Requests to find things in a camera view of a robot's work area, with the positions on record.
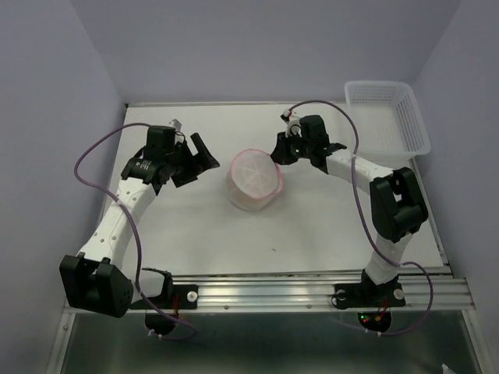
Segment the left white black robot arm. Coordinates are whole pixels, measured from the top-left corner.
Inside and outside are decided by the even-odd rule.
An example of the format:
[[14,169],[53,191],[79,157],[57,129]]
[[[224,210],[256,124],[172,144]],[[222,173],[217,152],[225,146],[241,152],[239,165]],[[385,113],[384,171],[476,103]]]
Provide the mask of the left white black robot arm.
[[161,188],[179,188],[219,162],[200,134],[188,139],[173,124],[146,125],[146,142],[125,164],[116,192],[94,233],[74,256],[59,265],[70,306],[121,317],[133,302],[134,283],[122,272],[129,242],[138,241],[138,223]]

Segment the white mesh laundry bag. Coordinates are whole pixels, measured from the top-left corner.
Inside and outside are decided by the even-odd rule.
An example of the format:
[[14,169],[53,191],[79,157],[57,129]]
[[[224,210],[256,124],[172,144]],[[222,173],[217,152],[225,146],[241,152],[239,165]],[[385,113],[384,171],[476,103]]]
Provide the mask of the white mesh laundry bag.
[[279,166],[268,153],[257,149],[243,150],[233,158],[225,183],[228,198],[247,195],[263,199],[266,205],[284,186]]

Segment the beige bra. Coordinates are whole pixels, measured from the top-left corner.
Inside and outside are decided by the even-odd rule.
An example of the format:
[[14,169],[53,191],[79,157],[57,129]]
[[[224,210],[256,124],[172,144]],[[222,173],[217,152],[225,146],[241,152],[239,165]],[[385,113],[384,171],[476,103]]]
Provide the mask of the beige bra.
[[252,197],[247,195],[234,195],[230,196],[229,199],[239,209],[246,211],[259,211],[262,210],[266,205],[263,199],[253,199]]

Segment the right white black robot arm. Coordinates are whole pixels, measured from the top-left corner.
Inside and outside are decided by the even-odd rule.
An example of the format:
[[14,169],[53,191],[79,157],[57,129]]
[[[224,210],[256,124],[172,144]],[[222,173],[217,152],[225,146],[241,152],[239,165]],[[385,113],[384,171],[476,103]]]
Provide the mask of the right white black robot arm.
[[391,169],[356,156],[347,146],[332,143],[319,115],[298,117],[285,111],[286,130],[277,135],[271,154],[279,165],[307,159],[323,173],[352,184],[357,210],[358,191],[370,197],[371,221],[377,237],[369,237],[373,255],[364,269],[368,280],[359,284],[360,298],[376,304],[387,294],[385,284],[398,275],[397,268],[409,241],[428,219],[419,183],[412,169]]

